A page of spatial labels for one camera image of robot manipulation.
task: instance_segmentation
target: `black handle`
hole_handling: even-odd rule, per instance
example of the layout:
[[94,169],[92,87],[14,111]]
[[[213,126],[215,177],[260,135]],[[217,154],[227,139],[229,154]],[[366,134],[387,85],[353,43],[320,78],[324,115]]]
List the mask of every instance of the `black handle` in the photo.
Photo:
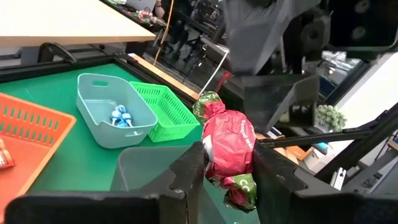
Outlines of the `black handle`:
[[77,59],[65,47],[56,42],[46,42],[39,48],[37,63],[52,62],[55,55],[70,64],[77,62]]

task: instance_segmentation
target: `plastic container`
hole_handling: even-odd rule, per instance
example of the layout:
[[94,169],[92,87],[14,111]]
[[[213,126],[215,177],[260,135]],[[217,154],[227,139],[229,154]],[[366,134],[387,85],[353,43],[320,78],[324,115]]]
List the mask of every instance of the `plastic container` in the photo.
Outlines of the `plastic container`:
[[132,147],[120,153],[111,191],[138,189],[163,173],[190,146]]
[[[157,123],[157,118],[138,92],[125,80],[107,75],[84,73],[78,77],[77,107],[95,141],[107,149],[140,144]],[[124,105],[133,127],[119,128],[110,116]]]
[[167,86],[130,83],[152,108],[159,120],[149,133],[153,142],[183,139],[200,125],[192,112]]
[[[168,169],[190,147],[132,147],[123,150],[119,155],[110,190],[129,191],[143,187]],[[225,193],[224,189],[203,180],[198,224],[259,223],[257,212],[244,213],[225,206]]]
[[0,170],[0,223],[8,202],[27,192],[75,123],[72,115],[0,93],[0,138],[16,163]]

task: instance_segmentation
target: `red candy wrapper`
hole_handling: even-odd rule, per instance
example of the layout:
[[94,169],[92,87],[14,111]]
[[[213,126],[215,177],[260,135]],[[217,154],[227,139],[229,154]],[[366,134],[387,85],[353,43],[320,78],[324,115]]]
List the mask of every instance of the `red candy wrapper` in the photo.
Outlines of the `red candy wrapper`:
[[256,184],[251,172],[256,135],[253,125],[243,113],[226,110],[215,92],[202,95],[193,113],[205,122],[202,142],[210,161],[206,178],[229,189],[225,202],[231,207],[244,211],[254,209]]

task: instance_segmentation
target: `white wall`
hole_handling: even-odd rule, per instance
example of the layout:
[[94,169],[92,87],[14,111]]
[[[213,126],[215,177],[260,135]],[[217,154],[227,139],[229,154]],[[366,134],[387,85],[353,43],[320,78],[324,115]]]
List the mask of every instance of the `white wall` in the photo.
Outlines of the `white wall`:
[[[345,128],[358,127],[367,123],[384,110],[398,102],[398,54],[383,56],[364,77],[337,103],[340,111],[347,117]],[[336,153],[340,153],[351,141],[331,142]],[[382,144],[373,149],[361,161],[373,163]]]

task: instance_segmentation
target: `orange plastic basket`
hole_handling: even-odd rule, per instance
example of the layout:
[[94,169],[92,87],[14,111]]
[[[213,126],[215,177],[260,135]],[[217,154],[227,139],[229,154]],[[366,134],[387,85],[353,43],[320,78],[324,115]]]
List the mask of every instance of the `orange plastic basket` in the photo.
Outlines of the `orange plastic basket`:
[[0,169],[0,223],[8,202],[27,192],[76,118],[0,93],[0,138],[15,160]]

